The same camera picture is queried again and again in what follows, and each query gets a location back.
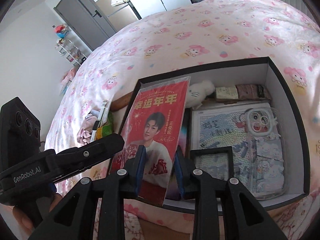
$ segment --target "bedsheet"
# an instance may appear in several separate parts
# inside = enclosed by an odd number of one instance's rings
[[[311,194],[270,214],[290,240],[298,239],[320,207],[320,34],[306,15],[280,0],[205,0],[157,13],[107,40],[83,63],[52,121],[45,148],[78,146],[76,135],[92,108],[133,90],[139,78],[223,60],[269,56],[300,109],[311,159]],[[59,183],[63,195],[81,177],[106,175],[108,161]],[[135,200],[137,217],[192,233],[193,215]]]

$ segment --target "young man photo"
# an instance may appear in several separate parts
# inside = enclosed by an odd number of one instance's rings
[[[153,139],[161,131],[164,124],[165,117],[161,112],[152,113],[144,125],[142,140],[130,143],[126,151],[129,153],[129,158],[133,158],[138,146],[144,145],[147,151],[147,161],[143,181],[166,189],[170,179],[172,160],[168,149]]]

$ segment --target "small black frame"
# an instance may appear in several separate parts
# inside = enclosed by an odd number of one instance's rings
[[[221,153],[227,154],[228,156],[228,176],[229,176],[228,179],[233,178],[235,175],[235,172],[233,168],[232,146],[218,147],[218,148],[212,148],[212,149],[191,150],[190,158],[191,160],[194,160],[195,157],[198,157],[201,155],[211,155],[211,154],[221,154]]]

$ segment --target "human hand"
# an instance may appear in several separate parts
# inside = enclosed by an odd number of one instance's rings
[[[59,203],[60,200],[62,200],[62,196],[59,193],[55,193],[49,212]],[[17,206],[13,208],[12,213],[18,224],[28,234],[28,236],[30,236],[33,229],[33,223],[31,219]]]

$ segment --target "white plush toy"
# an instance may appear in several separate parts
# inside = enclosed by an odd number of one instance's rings
[[[199,108],[206,96],[215,91],[215,86],[209,80],[203,80],[201,83],[196,83],[188,88],[186,108]]]

